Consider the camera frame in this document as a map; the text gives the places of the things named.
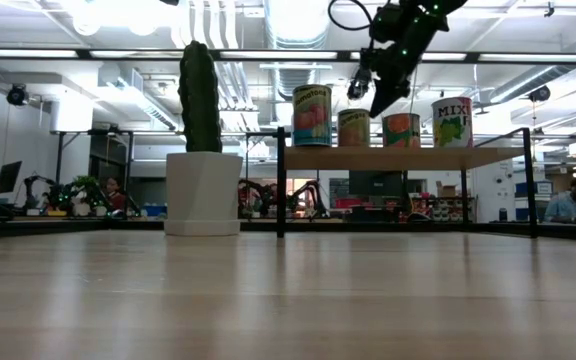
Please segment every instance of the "cactus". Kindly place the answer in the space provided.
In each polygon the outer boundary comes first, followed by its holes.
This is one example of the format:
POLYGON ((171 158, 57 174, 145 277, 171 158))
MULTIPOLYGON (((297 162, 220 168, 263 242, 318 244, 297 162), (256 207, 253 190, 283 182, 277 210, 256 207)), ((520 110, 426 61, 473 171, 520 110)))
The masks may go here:
POLYGON ((179 64, 179 97, 183 107, 186 151, 220 153, 221 126, 215 64, 205 44, 193 41, 179 64))

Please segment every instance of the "can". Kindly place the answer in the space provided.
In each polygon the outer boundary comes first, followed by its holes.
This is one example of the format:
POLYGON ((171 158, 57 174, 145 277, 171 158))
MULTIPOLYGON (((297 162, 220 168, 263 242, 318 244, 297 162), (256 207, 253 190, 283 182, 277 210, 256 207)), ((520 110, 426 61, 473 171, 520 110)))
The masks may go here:
POLYGON ((472 147, 472 99, 455 97, 432 104, 435 147, 472 147))
POLYGON ((292 92, 293 146, 332 146, 332 89, 303 85, 292 92))
POLYGON ((384 147, 421 147, 419 115, 405 113, 386 116, 382 120, 384 147))
POLYGON ((364 109, 348 109, 337 115, 339 146, 370 147, 370 112, 364 109))

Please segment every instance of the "can label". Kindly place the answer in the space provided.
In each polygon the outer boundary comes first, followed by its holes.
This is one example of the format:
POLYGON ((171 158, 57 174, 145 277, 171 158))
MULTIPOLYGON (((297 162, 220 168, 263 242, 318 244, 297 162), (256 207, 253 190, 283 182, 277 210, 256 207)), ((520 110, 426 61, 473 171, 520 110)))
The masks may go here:
POLYGON ((370 147, 370 113, 363 109, 344 110, 337 117, 339 146, 370 147))
POLYGON ((417 114, 394 114, 383 119, 384 146, 421 147, 421 127, 417 114))
POLYGON ((472 100, 442 99, 432 104, 435 147, 472 147, 472 100))
POLYGON ((332 89, 305 85, 293 91, 293 145, 332 146, 332 89))

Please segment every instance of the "white planter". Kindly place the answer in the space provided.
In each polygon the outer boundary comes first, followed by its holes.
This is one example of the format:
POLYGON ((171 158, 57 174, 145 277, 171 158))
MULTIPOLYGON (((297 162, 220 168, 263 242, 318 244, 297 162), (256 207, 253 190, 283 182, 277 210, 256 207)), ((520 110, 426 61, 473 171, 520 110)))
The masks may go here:
POLYGON ((239 156, 212 152, 168 154, 166 234, 238 234, 237 183, 242 160, 239 156))

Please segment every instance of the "box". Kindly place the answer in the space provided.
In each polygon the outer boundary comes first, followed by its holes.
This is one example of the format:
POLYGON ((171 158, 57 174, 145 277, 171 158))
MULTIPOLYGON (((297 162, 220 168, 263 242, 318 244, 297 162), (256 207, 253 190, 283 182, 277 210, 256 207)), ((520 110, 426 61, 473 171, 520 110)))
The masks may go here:
POLYGON ((437 197, 457 197, 457 185, 443 185, 437 181, 437 197))

